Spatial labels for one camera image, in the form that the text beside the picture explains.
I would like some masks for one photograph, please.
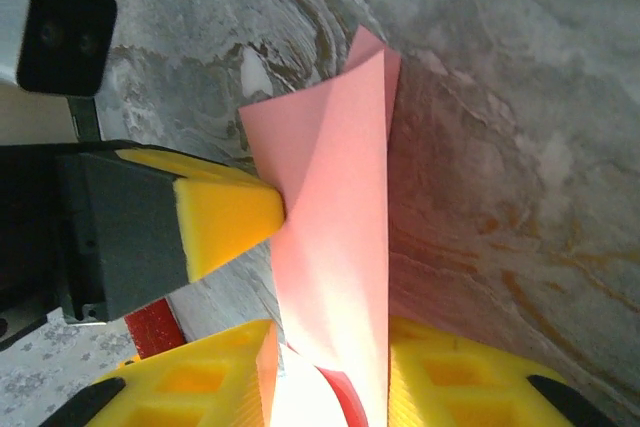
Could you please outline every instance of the folded paper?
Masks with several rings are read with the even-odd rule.
[[[387,135],[400,57],[360,28],[347,67],[309,89],[243,107],[240,115],[260,177],[285,201],[271,260],[287,342],[336,389],[349,425],[382,427]]]

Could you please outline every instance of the red plastic part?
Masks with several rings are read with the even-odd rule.
[[[187,343],[165,299],[156,300],[132,314],[125,315],[124,320],[140,359]]]

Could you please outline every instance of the yellow foam block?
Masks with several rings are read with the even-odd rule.
[[[390,427],[571,427],[529,384],[553,370],[406,319],[390,321]]]
[[[180,176],[174,191],[190,282],[267,239],[284,222],[278,191],[239,169],[163,150],[116,153]]]
[[[278,370],[275,324],[257,320],[126,365],[89,427],[262,427]]]

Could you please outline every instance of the gray marble countertop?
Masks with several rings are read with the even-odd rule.
[[[105,137],[247,169],[238,107],[335,75],[359,23],[401,52],[392,310],[545,362],[640,423],[640,0],[118,3]],[[277,318],[267,255],[172,295],[191,337]]]

